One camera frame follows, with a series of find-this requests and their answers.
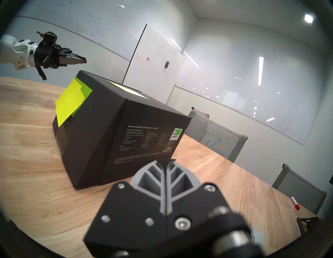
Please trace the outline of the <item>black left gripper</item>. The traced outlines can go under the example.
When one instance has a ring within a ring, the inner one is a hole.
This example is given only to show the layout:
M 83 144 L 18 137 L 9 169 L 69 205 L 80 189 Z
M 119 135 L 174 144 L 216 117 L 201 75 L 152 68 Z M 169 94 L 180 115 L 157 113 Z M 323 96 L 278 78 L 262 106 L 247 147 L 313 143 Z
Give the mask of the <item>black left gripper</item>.
M 72 53 L 70 49 L 63 49 L 56 43 L 39 43 L 34 50 L 35 67 L 57 69 L 67 65 L 84 64 L 86 61 L 85 57 Z

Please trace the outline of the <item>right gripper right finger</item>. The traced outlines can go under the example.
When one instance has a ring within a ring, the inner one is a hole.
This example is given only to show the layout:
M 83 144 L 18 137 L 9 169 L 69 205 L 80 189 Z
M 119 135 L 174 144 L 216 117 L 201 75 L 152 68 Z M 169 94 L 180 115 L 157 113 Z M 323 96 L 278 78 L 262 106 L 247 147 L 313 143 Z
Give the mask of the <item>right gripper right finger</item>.
M 167 234 L 181 234 L 228 213 L 232 210 L 216 184 L 201 183 L 193 172 L 175 160 L 166 161 Z

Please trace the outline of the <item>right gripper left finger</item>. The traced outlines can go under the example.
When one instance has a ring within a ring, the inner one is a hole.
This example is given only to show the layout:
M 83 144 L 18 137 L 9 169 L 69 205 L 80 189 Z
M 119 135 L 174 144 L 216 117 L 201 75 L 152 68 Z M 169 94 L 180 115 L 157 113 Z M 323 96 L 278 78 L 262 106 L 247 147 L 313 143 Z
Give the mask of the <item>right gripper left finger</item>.
M 95 258 L 113 258 L 166 240 L 166 159 L 137 171 L 130 183 L 111 187 L 84 243 Z

